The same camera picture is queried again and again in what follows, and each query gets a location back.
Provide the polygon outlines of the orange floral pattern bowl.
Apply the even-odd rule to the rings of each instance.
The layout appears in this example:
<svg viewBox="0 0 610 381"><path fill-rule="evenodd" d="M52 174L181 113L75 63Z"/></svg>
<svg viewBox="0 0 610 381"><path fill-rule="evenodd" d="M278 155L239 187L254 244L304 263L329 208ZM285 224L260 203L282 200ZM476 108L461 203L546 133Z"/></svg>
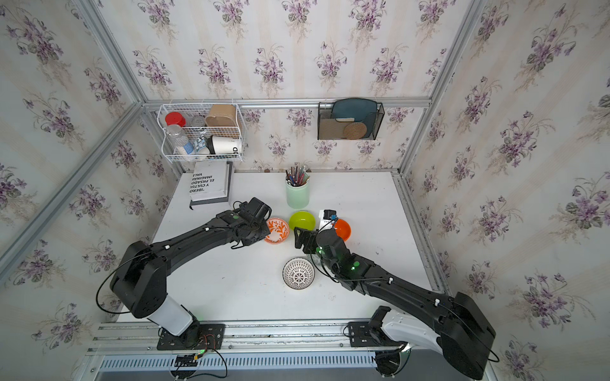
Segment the orange floral pattern bowl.
<svg viewBox="0 0 610 381"><path fill-rule="evenodd" d="M290 234L289 225L285 220L278 217L271 217L267 221L269 234L265 238L265 242L269 244L280 244L287 240Z"/></svg>

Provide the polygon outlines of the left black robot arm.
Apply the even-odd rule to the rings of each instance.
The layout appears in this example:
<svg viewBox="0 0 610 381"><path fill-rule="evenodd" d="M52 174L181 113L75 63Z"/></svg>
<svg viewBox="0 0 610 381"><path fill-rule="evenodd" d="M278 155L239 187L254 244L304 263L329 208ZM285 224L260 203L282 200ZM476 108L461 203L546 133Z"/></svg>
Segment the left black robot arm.
<svg viewBox="0 0 610 381"><path fill-rule="evenodd" d="M209 222L168 240L153 244L137 241L125 251L111 278L110 288L136 318L146 318L166 333L192 341L199 324L167 290L168 277L196 257L230 244L241 249L270 235L267 215L225 211Z"/></svg>

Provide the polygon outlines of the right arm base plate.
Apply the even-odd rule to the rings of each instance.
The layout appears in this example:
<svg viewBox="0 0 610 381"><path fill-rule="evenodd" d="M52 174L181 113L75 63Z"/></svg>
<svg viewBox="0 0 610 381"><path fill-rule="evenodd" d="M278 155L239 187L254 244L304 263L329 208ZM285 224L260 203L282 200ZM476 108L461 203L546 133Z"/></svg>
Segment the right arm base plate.
<svg viewBox="0 0 610 381"><path fill-rule="evenodd" d="M349 339L350 347L399 347L407 344L406 341L393 340L382 330L383 319L391 311L388 306L380 306L370 320L348 322L344 328L344 335Z"/></svg>

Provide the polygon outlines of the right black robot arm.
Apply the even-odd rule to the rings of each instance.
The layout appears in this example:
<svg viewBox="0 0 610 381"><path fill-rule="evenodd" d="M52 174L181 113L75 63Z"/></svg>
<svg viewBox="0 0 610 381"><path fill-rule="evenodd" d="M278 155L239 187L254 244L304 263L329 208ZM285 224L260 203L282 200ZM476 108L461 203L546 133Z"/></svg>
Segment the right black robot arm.
<svg viewBox="0 0 610 381"><path fill-rule="evenodd" d="M352 253L335 230L295 228L295 247L319 257L345 289L378 298L420 320L438 337L446 362L471 379L483 379L496 331L468 295L440 294L416 286Z"/></svg>

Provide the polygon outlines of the black white pattern bowl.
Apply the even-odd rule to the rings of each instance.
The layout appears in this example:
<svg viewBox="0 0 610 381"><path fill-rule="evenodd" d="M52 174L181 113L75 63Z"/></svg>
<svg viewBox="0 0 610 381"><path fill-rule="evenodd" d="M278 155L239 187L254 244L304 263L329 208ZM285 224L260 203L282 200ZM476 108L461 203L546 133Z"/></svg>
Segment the black white pattern bowl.
<svg viewBox="0 0 610 381"><path fill-rule="evenodd" d="M313 284L315 269L313 264L304 258L293 258L283 267L284 283L293 290L304 290Z"/></svg>

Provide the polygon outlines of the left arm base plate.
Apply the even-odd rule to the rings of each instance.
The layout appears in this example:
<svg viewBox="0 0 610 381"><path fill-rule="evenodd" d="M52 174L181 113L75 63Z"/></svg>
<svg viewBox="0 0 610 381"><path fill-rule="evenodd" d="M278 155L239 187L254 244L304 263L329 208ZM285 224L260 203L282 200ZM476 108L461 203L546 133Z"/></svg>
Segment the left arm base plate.
<svg viewBox="0 0 610 381"><path fill-rule="evenodd" d="M158 351L221 349L225 324L193 323L180 336L171 335L168 330L162 329L157 342Z"/></svg>

